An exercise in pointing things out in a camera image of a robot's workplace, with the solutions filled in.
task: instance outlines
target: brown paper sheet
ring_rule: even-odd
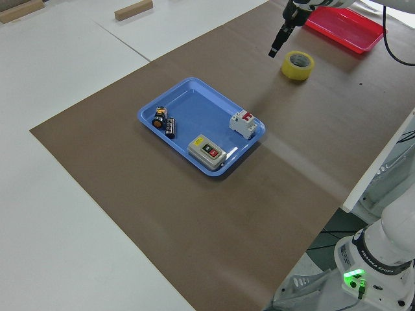
[[[380,44],[357,55],[304,27],[269,58],[282,9],[265,3],[31,130],[198,311],[264,307],[414,105],[414,71]],[[410,30],[392,28],[412,54]],[[279,71],[293,49],[316,61],[306,82]],[[203,175],[136,119],[188,76],[266,124],[227,176]]]

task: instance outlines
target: yellow label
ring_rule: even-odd
[[[201,138],[201,137],[197,137],[197,139],[196,139],[196,140],[195,140],[195,142],[194,142],[195,146],[200,145],[200,144],[202,143],[202,141],[203,141],[203,138]]]

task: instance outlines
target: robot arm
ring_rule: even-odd
[[[285,22],[279,30],[268,55],[272,58],[275,57],[282,45],[288,40],[294,28],[304,25],[316,7],[346,8],[354,2],[355,0],[289,0],[283,12]],[[415,0],[374,0],[374,2],[415,14]]]

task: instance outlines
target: green light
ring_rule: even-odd
[[[343,274],[344,282],[350,286],[350,282],[355,281],[362,275],[364,275],[366,272],[363,269],[356,269],[350,272],[346,272]]]

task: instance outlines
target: tape roll core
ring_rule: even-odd
[[[302,81],[309,77],[314,68],[311,56],[300,51],[291,51],[285,55],[282,73],[292,80]]]

